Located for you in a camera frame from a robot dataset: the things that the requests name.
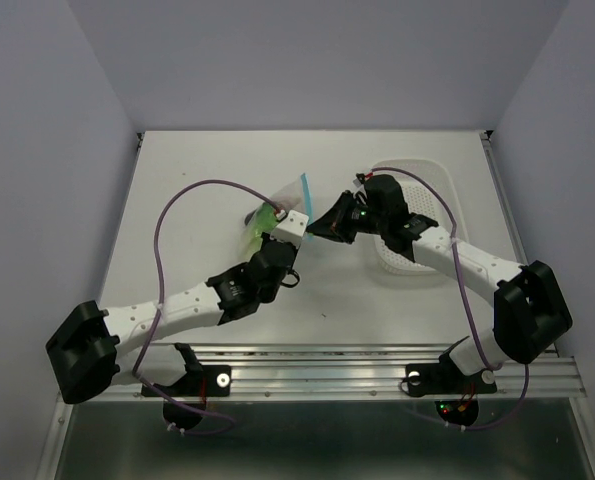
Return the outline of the clear zip top bag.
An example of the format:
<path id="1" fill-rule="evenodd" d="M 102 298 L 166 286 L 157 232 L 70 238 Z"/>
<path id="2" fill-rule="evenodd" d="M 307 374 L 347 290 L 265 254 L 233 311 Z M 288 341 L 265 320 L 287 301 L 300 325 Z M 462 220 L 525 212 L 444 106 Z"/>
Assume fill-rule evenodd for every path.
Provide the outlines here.
<path id="1" fill-rule="evenodd" d="M 312 215 L 312 201 L 309 190 L 308 178 L 305 173 L 300 177 L 284 186 L 282 189 L 274 193 L 270 199 L 280 206 L 286 212 L 296 210 L 309 217 L 309 221 L 313 219 Z M 248 261 L 250 257 L 245 257 L 242 253 L 242 240 L 240 239 L 240 259 Z"/>

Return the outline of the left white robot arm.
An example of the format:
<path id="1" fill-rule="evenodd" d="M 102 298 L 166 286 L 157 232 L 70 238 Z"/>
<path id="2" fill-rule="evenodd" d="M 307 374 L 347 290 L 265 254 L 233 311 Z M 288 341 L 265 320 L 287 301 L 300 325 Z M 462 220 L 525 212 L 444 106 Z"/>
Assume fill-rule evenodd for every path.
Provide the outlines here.
<path id="1" fill-rule="evenodd" d="M 62 399 L 91 400 L 112 385 L 137 383 L 138 373 L 176 393 L 192 392 L 200 371 L 179 359 L 168 367 L 141 353 L 154 341 L 191 329 L 222 326 L 273 302 L 294 273 L 299 248 L 267 239 L 249 261 L 163 300 L 100 308 L 94 300 L 73 308 L 46 344 Z"/>

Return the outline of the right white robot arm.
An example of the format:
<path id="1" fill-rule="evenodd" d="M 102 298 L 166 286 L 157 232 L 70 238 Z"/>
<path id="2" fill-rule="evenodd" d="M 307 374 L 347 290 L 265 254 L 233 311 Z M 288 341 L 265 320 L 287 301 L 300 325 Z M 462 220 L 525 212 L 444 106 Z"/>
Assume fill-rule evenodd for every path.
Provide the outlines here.
<path id="1" fill-rule="evenodd" d="M 309 234 L 351 244 L 358 234 L 378 236 L 392 252 L 454 279 L 493 308 L 493 325 L 473 329 L 434 363 L 409 364 L 401 390 L 426 395 L 494 393 L 494 373 L 504 363 L 529 365 L 572 326 L 572 317 L 553 270 L 504 260 L 457 238 L 454 228 L 413 212 L 396 179 L 379 168 L 357 177 L 361 189 L 343 192 L 311 223 Z"/>

